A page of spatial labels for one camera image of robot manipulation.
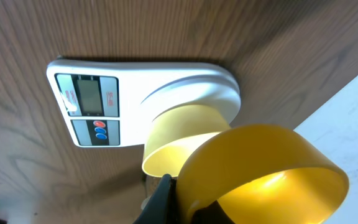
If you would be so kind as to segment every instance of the wood grain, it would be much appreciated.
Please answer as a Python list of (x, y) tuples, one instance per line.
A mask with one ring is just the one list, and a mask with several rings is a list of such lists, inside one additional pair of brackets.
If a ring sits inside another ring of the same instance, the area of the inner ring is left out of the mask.
[(0, 1), (0, 217), (132, 223), (142, 146), (73, 145), (45, 77), (58, 55), (218, 63), (241, 86), (233, 126), (294, 128), (358, 74), (358, 1)]

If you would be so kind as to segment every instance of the yellow bowl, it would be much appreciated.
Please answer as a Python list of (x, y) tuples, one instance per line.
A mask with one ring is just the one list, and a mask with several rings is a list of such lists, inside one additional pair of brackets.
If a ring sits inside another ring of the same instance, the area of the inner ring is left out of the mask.
[(342, 204), (347, 175), (292, 130), (234, 128), (202, 144), (177, 179), (181, 220), (218, 201), (234, 223), (322, 223)]
[(186, 105), (162, 113), (152, 123), (142, 169), (153, 177), (176, 177), (188, 157), (230, 126), (214, 108)]

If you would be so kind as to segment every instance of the white scale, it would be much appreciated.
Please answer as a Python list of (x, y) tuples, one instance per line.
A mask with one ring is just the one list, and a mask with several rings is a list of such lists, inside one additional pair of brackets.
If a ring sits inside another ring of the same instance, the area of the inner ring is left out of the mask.
[(177, 106), (209, 105), (230, 123), (241, 105), (234, 77), (209, 63), (58, 59), (47, 78), (80, 147), (144, 144), (152, 121)]

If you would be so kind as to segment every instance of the red button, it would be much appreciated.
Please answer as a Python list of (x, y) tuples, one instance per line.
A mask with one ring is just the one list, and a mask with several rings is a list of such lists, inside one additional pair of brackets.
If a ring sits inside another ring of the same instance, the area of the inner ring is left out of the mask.
[(102, 121), (93, 121), (93, 125), (95, 125), (96, 127), (99, 127), (99, 128), (106, 127), (106, 124)]

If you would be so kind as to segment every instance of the scale display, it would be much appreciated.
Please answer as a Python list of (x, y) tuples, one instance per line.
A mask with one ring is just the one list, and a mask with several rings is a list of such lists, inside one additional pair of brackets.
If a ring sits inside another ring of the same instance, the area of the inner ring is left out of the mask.
[(77, 80), (78, 90), (82, 105), (82, 112), (85, 114), (103, 112), (99, 83), (96, 80)]

